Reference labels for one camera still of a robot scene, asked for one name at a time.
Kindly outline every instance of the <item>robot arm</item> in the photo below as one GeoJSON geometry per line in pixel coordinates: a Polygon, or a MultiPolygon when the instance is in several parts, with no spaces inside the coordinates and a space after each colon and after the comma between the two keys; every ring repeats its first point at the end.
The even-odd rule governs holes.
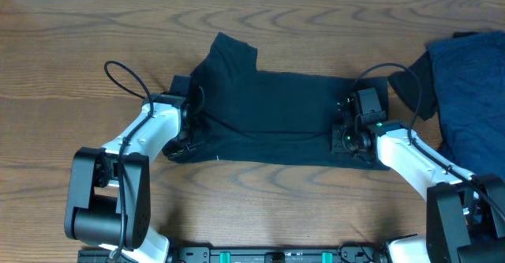
{"type": "MultiPolygon", "coordinates": [[[[123,152],[126,229],[122,254],[137,262],[167,260],[168,239],[149,227],[149,167],[163,147],[184,129],[189,86],[189,77],[175,77],[168,94],[154,95],[151,118],[135,132],[123,152]]],[[[150,104],[144,104],[140,115],[118,137],[102,148],[81,148],[74,156],[65,214],[67,237],[116,249],[121,230],[119,197],[101,195],[96,187],[118,186],[121,144],[149,111],[150,104]]]]}
{"type": "MultiPolygon", "coordinates": [[[[172,87],[177,84],[174,78],[172,87]]],[[[184,129],[182,124],[184,124],[185,116],[188,115],[189,106],[182,96],[181,94],[171,95],[170,93],[168,95],[157,95],[154,99],[152,118],[133,135],[133,139],[123,154],[125,188],[127,188],[125,189],[127,224],[125,249],[122,254],[134,261],[147,263],[166,263],[170,261],[170,243],[168,239],[149,227],[151,217],[149,166],[165,144],[178,137],[184,129]]],[[[114,164],[117,163],[123,137],[145,118],[148,111],[149,106],[145,104],[139,117],[120,136],[106,143],[102,148],[82,148],[74,156],[65,215],[65,233],[67,237],[78,239],[90,245],[101,246],[108,250],[116,249],[121,223],[119,201],[115,197],[95,193],[95,187],[118,185],[118,176],[114,164]]],[[[381,118],[385,115],[380,112],[373,114],[374,116],[381,116],[381,118]]],[[[367,114],[361,112],[361,117],[364,120],[367,118],[367,114]]],[[[413,145],[410,145],[407,128],[402,122],[374,122],[373,124],[362,123],[362,125],[366,127],[367,139],[369,140],[368,152],[371,152],[376,160],[397,171],[428,202],[428,234],[389,242],[386,250],[388,260],[385,262],[436,263],[439,261],[433,258],[440,258],[444,262],[459,262],[456,261],[458,260],[458,254],[454,254],[455,247],[448,246],[454,243],[454,240],[447,239],[447,235],[454,233],[458,236],[456,241],[459,245],[455,245],[456,247],[471,245],[468,233],[466,233],[466,236],[458,234],[462,229],[466,231],[464,217],[466,212],[460,204],[458,194],[458,184],[461,180],[447,174],[442,167],[424,156],[413,145]],[[444,201],[450,199],[442,203],[439,198],[436,198],[437,195],[442,195],[440,199],[444,199],[444,201]],[[436,210],[432,211],[430,209],[430,202],[435,203],[436,210]],[[431,218],[434,219],[432,221],[435,224],[430,225],[431,218]],[[456,223],[451,225],[452,230],[447,225],[444,226],[443,223],[447,221],[456,223]],[[434,239],[430,238],[430,228],[436,230],[434,239]],[[434,246],[431,251],[427,247],[430,244],[434,246]],[[449,250],[449,247],[451,253],[445,254],[444,252],[449,250]]],[[[417,137],[415,132],[412,132],[412,134],[413,137],[417,137]]],[[[471,171],[457,167],[445,160],[419,138],[417,143],[438,160],[451,164],[453,169],[460,175],[471,179],[473,175],[471,171]]],[[[501,182],[502,186],[493,186],[492,180],[487,181],[485,187],[490,197],[491,194],[495,196],[499,196],[500,193],[503,194],[503,189],[505,189],[503,183],[501,182]]],[[[496,222],[497,219],[495,218],[491,220],[495,224],[499,236],[505,236],[503,223],[496,222]]]]}
{"type": "MultiPolygon", "coordinates": [[[[372,130],[378,133],[376,137],[376,155],[377,159],[384,165],[398,172],[422,197],[427,199],[427,190],[429,187],[438,183],[445,182],[449,184],[460,183],[461,180],[448,174],[443,168],[431,161],[410,144],[407,136],[407,128],[401,127],[401,123],[380,123],[380,126],[374,125],[372,130]]],[[[453,169],[460,175],[464,175],[468,180],[472,179],[474,173],[461,168],[446,160],[434,149],[425,144],[415,131],[412,136],[417,139],[417,143],[432,156],[453,169]]]]}

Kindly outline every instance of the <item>wood grain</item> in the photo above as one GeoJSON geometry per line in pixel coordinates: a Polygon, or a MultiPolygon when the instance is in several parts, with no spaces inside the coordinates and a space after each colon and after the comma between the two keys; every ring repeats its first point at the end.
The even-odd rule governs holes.
{"type": "MultiPolygon", "coordinates": [[[[103,74],[116,59],[152,92],[189,74],[222,31],[258,69],[355,77],[412,63],[454,31],[504,28],[505,0],[9,0],[0,15],[0,261],[75,261],[63,233],[73,154],[133,120],[140,101],[103,74]]],[[[387,75],[391,70],[373,75],[387,75]]],[[[117,72],[120,82],[138,88],[117,72]]],[[[390,90],[391,117],[412,114],[390,90]]],[[[437,118],[419,122],[433,146],[437,118]]],[[[151,224],[216,246],[330,246],[425,230],[425,203],[393,171],[159,157],[151,224]]]]}

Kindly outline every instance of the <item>blue cloth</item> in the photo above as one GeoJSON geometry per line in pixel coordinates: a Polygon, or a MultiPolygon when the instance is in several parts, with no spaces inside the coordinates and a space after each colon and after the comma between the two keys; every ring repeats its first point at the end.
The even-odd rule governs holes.
{"type": "Polygon", "coordinates": [[[443,40],[428,51],[442,155],[477,175],[505,179],[505,34],[443,40]]]}

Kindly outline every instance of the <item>black cable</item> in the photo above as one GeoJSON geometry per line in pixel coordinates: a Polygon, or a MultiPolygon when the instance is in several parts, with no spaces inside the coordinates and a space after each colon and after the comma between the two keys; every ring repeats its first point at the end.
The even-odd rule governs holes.
{"type": "Polygon", "coordinates": [[[122,142],[121,142],[121,147],[119,147],[119,153],[118,153],[118,182],[119,182],[119,205],[121,209],[121,230],[119,232],[119,244],[118,248],[116,250],[113,250],[109,254],[109,259],[111,262],[116,262],[120,256],[121,252],[123,250],[123,247],[125,245],[125,233],[126,233],[126,202],[125,202],[125,183],[124,183],[124,164],[123,164],[123,154],[125,153],[125,148],[129,145],[129,141],[131,141],[133,135],[152,117],[152,114],[154,112],[154,104],[152,102],[152,97],[151,93],[149,92],[148,87],[145,85],[145,83],[140,79],[139,76],[137,76],[131,69],[126,67],[125,65],[121,64],[120,62],[116,61],[107,61],[103,65],[105,74],[120,88],[123,88],[125,91],[128,93],[131,93],[135,96],[138,96],[142,99],[145,99],[145,97],[127,89],[126,87],[122,86],[120,83],[118,83],[110,74],[108,70],[108,66],[110,64],[114,64],[117,66],[120,66],[124,70],[126,70],[128,73],[130,73],[135,79],[139,82],[139,84],[142,86],[144,89],[145,93],[148,96],[149,99],[149,112],[148,115],[142,119],[129,133],[126,135],[126,137],[123,137],[122,142]]]}
{"type": "Polygon", "coordinates": [[[365,248],[363,248],[363,246],[361,246],[361,244],[359,244],[358,242],[355,242],[355,241],[346,241],[344,243],[342,243],[339,248],[337,249],[337,255],[340,256],[340,258],[344,261],[345,259],[342,257],[342,248],[344,246],[348,246],[349,244],[352,244],[352,245],[355,245],[359,248],[361,248],[361,250],[363,250],[363,254],[365,255],[365,257],[369,260],[369,262],[373,263],[373,259],[366,253],[365,251],[365,248]]]}
{"type": "MultiPolygon", "coordinates": [[[[473,182],[471,182],[470,180],[468,180],[467,178],[465,178],[465,176],[460,175],[458,172],[454,171],[452,169],[451,165],[446,165],[445,163],[442,163],[440,160],[438,160],[437,158],[435,158],[434,156],[432,156],[429,152],[426,152],[416,142],[416,139],[412,137],[413,124],[416,122],[417,115],[419,114],[419,108],[421,107],[421,99],[422,99],[422,96],[423,96],[421,81],[419,80],[419,77],[415,74],[415,72],[413,72],[411,69],[409,69],[408,67],[406,67],[404,65],[400,65],[400,64],[394,63],[394,62],[385,62],[385,63],[382,63],[382,64],[379,64],[379,65],[376,65],[376,66],[373,66],[373,67],[369,68],[368,70],[366,70],[365,72],[363,72],[362,74],[360,74],[358,77],[356,77],[356,79],[354,80],[353,85],[351,86],[351,92],[354,90],[354,86],[356,86],[357,82],[362,77],[364,77],[367,73],[370,73],[373,70],[376,70],[376,69],[379,69],[379,68],[385,67],[385,66],[393,66],[393,67],[398,67],[398,68],[400,68],[402,70],[405,70],[407,73],[409,73],[416,80],[416,83],[417,83],[417,90],[419,91],[419,98],[417,100],[417,106],[416,106],[416,110],[415,110],[415,112],[413,114],[412,121],[410,121],[409,128],[407,129],[407,137],[409,138],[409,142],[415,148],[417,148],[417,150],[419,150],[419,152],[421,152],[423,155],[425,155],[426,157],[428,157],[431,161],[433,161],[437,165],[441,166],[447,173],[451,173],[454,177],[456,177],[459,180],[461,180],[462,183],[464,183],[466,186],[468,186],[471,190],[475,191],[479,195],[479,197],[481,197],[481,199],[483,201],[485,201],[486,203],[488,203],[488,205],[495,210],[495,212],[498,214],[498,216],[505,223],[505,213],[503,213],[503,211],[499,208],[499,206],[486,193],[484,193],[484,191],[482,191],[481,188],[479,188],[477,185],[473,184],[473,182]]],[[[472,179],[478,181],[477,176],[472,177],[472,179]]]]}
{"type": "Polygon", "coordinates": [[[117,82],[109,73],[109,70],[108,70],[108,66],[110,64],[115,64],[116,66],[120,66],[121,68],[123,68],[124,70],[126,70],[127,72],[129,72],[129,74],[133,75],[139,82],[141,82],[140,78],[131,70],[129,69],[127,66],[121,64],[120,62],[116,62],[116,61],[107,61],[105,63],[105,65],[103,65],[103,70],[105,71],[105,74],[109,77],[109,79],[114,82],[117,86],[119,86],[120,88],[122,88],[124,91],[128,92],[129,94],[132,94],[132,95],[135,95],[136,97],[139,97],[139,98],[142,98],[142,99],[145,99],[145,96],[142,96],[136,92],[133,92],[129,89],[127,89],[126,87],[124,87],[122,84],[120,84],[119,82],[117,82]]]}
{"type": "Polygon", "coordinates": [[[356,116],[354,117],[354,132],[356,133],[356,135],[359,134],[359,132],[357,131],[357,119],[360,118],[361,116],[363,116],[363,114],[356,114],[356,116]]]}

